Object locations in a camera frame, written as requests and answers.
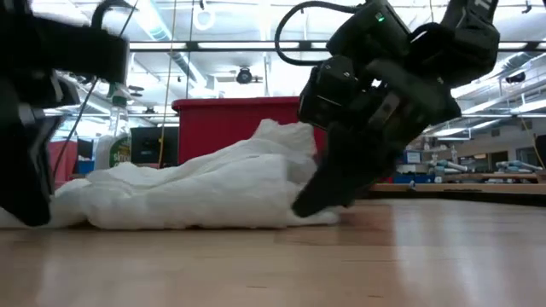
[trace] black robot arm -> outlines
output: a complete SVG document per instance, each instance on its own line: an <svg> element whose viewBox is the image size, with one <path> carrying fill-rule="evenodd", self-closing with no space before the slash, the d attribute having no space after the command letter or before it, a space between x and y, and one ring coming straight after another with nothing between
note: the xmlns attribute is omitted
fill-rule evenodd
<svg viewBox="0 0 546 307"><path fill-rule="evenodd" d="M299 4L282 19L280 31ZM450 90L494 67L499 33L497 0L452 0L440 23L410 32L387 0L368 0L330 38L300 95L299 120L328 132L328 148L293 203L307 217L347 206L378 177L392 173L408 143L428 125L461 116ZM286 56L277 48L277 53Z"/></svg>
<svg viewBox="0 0 546 307"><path fill-rule="evenodd" d="M76 87L55 70L124 83L129 43L100 28L34 16L28 0L0 3L0 38L0 137L10 149L0 153L6 179L0 207L39 226L51 218L47 145L62 121L44 109L80 103Z"/></svg>

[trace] crumpled fabric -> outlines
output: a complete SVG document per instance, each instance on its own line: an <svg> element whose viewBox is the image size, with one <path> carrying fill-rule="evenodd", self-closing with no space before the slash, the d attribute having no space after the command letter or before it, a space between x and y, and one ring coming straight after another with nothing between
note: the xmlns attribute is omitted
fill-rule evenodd
<svg viewBox="0 0 546 307"><path fill-rule="evenodd" d="M285 228L333 224L334 211L296 217L290 206L317 169L310 125L265 119L254 135L178 167L131 163L66 183L45 228L88 221L99 229ZM0 211L0 228L25 228Z"/></svg>

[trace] wooden floor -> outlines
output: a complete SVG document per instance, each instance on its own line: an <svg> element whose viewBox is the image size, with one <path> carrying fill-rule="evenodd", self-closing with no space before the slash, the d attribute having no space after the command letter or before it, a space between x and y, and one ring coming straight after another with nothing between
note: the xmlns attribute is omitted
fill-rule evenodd
<svg viewBox="0 0 546 307"><path fill-rule="evenodd" d="M546 210L359 205L339 227L0 231L0 305L545 306Z"/></svg>

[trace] red plastic container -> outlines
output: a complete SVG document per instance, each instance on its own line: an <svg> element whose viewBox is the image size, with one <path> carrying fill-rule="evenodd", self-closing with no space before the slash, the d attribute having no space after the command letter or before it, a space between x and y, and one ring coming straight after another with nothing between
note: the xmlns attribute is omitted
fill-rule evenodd
<svg viewBox="0 0 546 307"><path fill-rule="evenodd" d="M252 136L262 119L298 121L298 97L182 99L172 103L180 115L178 163L211 154ZM317 148L325 132L315 129Z"/></svg>

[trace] bottle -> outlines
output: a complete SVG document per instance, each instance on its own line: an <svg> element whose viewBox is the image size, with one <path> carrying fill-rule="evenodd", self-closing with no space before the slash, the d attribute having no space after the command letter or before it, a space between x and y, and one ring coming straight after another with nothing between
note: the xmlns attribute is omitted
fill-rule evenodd
<svg viewBox="0 0 546 307"><path fill-rule="evenodd" d="M95 170L106 170L123 162L131 162L131 130L127 98L117 84L110 84L112 97L108 131L96 144Z"/></svg>

